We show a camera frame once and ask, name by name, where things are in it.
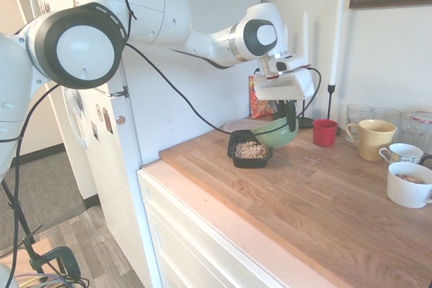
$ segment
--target cereal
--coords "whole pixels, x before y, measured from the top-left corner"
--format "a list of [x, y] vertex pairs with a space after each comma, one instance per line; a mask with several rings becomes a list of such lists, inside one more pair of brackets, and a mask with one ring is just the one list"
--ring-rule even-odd
[[269, 151], [266, 146], [256, 142], [238, 143], [234, 156], [240, 159], [263, 159], [267, 158]]
[[409, 181], [409, 182], [412, 182], [412, 183], [417, 183], [417, 184], [420, 184], [420, 185], [425, 185], [426, 184], [423, 180], [420, 180], [419, 178], [413, 177], [411, 175], [396, 175], [396, 177], [399, 177], [402, 180], [406, 180], [406, 181]]

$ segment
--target green bowl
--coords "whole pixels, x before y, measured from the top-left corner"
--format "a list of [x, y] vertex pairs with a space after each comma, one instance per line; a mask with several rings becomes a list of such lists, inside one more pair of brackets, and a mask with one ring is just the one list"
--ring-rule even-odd
[[280, 146], [284, 146], [290, 143], [298, 133], [298, 119], [296, 119], [296, 129], [294, 132], [291, 132], [288, 125], [271, 133], [256, 135], [262, 132], [271, 131], [282, 125], [286, 124], [286, 118], [279, 118], [267, 125], [261, 126], [256, 129], [252, 129], [252, 133], [255, 134], [257, 140], [270, 148], [279, 148]]

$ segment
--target yellow mug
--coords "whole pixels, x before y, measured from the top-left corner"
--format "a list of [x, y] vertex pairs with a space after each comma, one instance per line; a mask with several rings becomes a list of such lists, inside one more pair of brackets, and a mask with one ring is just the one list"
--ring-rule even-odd
[[[358, 140], [352, 135], [350, 128], [358, 130]], [[388, 147], [396, 132], [396, 126], [388, 121], [379, 119], [365, 119], [357, 124], [350, 123], [346, 126], [346, 133], [355, 143], [360, 156], [369, 161], [381, 161], [384, 158], [379, 155], [381, 148]]]

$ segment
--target white mug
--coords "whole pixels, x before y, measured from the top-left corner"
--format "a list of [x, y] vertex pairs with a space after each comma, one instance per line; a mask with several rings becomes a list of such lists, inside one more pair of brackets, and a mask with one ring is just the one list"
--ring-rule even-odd
[[[425, 184], [413, 183], [397, 175], [416, 177]], [[432, 203], [432, 170], [415, 163], [396, 162], [389, 166], [387, 174], [387, 196], [403, 207], [422, 208]]]
[[423, 151], [414, 145], [395, 143], [390, 145], [389, 148], [381, 148], [379, 155], [390, 164], [395, 162], [419, 163]]

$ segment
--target red cup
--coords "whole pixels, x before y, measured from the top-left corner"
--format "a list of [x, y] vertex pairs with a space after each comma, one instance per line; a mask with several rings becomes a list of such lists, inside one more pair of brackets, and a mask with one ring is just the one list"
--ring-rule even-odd
[[332, 146], [335, 144], [338, 123], [330, 119], [313, 121], [313, 142], [318, 146]]

